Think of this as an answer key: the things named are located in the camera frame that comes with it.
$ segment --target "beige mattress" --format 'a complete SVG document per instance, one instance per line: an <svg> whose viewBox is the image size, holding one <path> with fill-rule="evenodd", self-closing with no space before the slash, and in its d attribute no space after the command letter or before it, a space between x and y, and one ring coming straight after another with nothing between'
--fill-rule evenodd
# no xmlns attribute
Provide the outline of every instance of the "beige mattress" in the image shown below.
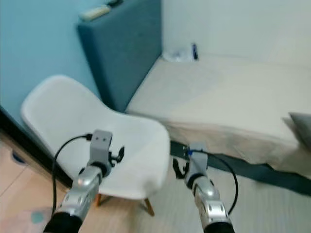
<svg viewBox="0 0 311 233"><path fill-rule="evenodd" d="M311 179L311 152L289 112L311 114L311 70L225 56L159 59L127 112L162 122L173 140Z"/></svg>

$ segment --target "wooden floor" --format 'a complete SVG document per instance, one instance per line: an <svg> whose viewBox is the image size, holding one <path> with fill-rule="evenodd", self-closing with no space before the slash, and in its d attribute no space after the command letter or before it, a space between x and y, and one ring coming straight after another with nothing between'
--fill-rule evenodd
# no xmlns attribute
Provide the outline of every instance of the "wooden floor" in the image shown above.
<svg viewBox="0 0 311 233"><path fill-rule="evenodd" d="M52 185L29 167L12 163L9 149L0 149L0 221L23 210L50 207ZM233 201L234 182L227 172L208 169L227 209ZM231 220L236 233L310 233L311 198L238 176L240 194ZM64 196L58 192L59 200ZM163 188L149 198L155 216L144 201L103 198L93 205L81 233L202 233L191 192L169 170Z"/></svg>

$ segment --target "pillow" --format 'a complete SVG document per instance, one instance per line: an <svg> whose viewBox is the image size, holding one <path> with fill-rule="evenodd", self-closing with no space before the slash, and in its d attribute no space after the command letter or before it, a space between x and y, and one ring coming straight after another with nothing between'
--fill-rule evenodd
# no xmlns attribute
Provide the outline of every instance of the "pillow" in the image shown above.
<svg viewBox="0 0 311 233"><path fill-rule="evenodd" d="M311 114L290 113L298 134L303 142L311 149Z"/></svg>

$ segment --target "bed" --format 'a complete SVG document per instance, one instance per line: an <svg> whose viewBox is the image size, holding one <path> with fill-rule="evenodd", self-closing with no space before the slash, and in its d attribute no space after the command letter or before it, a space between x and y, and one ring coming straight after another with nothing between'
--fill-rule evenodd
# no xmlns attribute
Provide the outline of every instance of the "bed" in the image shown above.
<svg viewBox="0 0 311 233"><path fill-rule="evenodd" d="M160 0L125 1L77 29L108 107L160 121L172 140L311 179L311 152L288 116L311 114L310 69L208 54L166 62Z"/></svg>

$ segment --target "white plastic chair seat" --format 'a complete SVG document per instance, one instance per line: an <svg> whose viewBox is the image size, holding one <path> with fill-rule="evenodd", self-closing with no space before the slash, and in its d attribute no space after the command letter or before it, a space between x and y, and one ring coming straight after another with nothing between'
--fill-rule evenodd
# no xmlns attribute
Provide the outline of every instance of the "white plastic chair seat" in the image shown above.
<svg viewBox="0 0 311 233"><path fill-rule="evenodd" d="M47 78L26 98L21 114L24 122L55 155L71 137L95 129L113 134L110 150L117 155L125 146L124 158L100 185L101 194L143 199L164 183L169 165L170 139L158 122L115 112L72 78ZM89 160L89 142L68 144L57 161L73 179Z"/></svg>

